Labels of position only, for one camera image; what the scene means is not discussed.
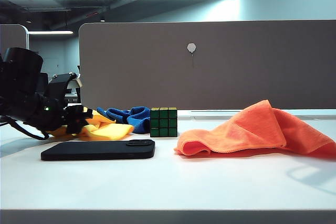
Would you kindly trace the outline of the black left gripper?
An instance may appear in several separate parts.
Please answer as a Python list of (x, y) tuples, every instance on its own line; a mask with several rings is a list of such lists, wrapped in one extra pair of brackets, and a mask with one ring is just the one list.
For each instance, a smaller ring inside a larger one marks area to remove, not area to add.
[(56, 97), (45, 97), (35, 93), (25, 124), (41, 131), (54, 131), (61, 127), (65, 120), (69, 122), (66, 133), (79, 134), (82, 128), (88, 125), (86, 119), (93, 118), (93, 110), (82, 105), (66, 106), (64, 92)]

